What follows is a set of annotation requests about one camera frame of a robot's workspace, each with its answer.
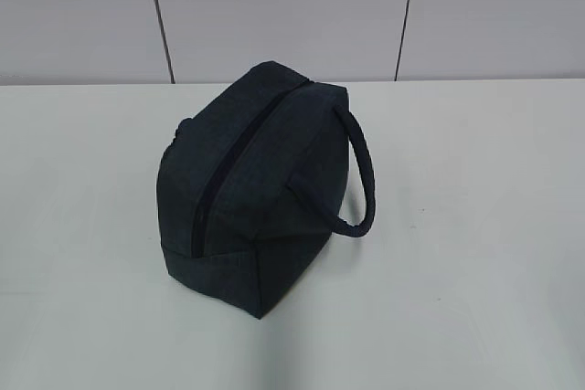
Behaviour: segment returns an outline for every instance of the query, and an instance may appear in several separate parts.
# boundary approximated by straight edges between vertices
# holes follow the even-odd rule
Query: zipper track
[[[231,148],[229,148],[223,159],[221,159],[221,162],[216,168],[216,171],[207,182],[197,205],[195,219],[193,221],[193,229],[191,230],[191,258],[203,257],[205,251],[207,222],[209,220],[209,210],[212,207],[216,196],[218,195],[219,189],[221,189],[221,186],[228,177],[229,171],[231,171],[231,168],[233,168],[236,161],[242,155],[246,149],[246,146],[248,146],[254,137],[254,134],[256,134],[256,132],[268,119],[271,113],[276,110],[284,98],[289,96],[294,91],[297,91],[298,89],[313,83],[313,81],[307,79],[306,81],[296,86],[294,89],[286,90],[272,98],[270,103],[256,115],[250,125],[246,127],[236,142],[231,146]]]

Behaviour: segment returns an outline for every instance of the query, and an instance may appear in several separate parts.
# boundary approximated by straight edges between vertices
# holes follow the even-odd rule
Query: white wall
[[[585,77],[585,0],[410,0],[399,79]]]
[[[276,59],[319,79],[391,79],[406,0],[160,0],[177,82]]]
[[[160,0],[177,82],[394,79],[407,0]],[[398,79],[585,76],[585,0],[410,0]],[[0,0],[0,85],[168,82],[153,0]]]
[[[0,0],[0,84],[168,82],[153,0]]]

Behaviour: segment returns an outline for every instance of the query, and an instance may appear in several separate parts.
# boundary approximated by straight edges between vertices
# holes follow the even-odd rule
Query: dark navy bag
[[[338,217],[348,140],[366,195],[357,226]],[[273,61],[233,83],[166,149],[156,182],[168,273],[261,318],[332,232],[362,237],[374,221],[374,171],[346,89]]]

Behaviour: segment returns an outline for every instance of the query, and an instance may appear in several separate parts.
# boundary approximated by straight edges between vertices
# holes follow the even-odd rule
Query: bag
[[[366,215],[337,215],[348,142]],[[346,89],[312,82],[273,61],[233,83],[165,150],[156,182],[169,275],[261,318],[332,232],[361,237],[374,220],[374,171]]]

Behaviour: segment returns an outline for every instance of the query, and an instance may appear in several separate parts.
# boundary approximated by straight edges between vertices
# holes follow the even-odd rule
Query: tabletop
[[[161,154],[224,85],[0,88],[0,388],[585,388],[585,80],[344,85],[376,221],[260,321],[158,236]]]

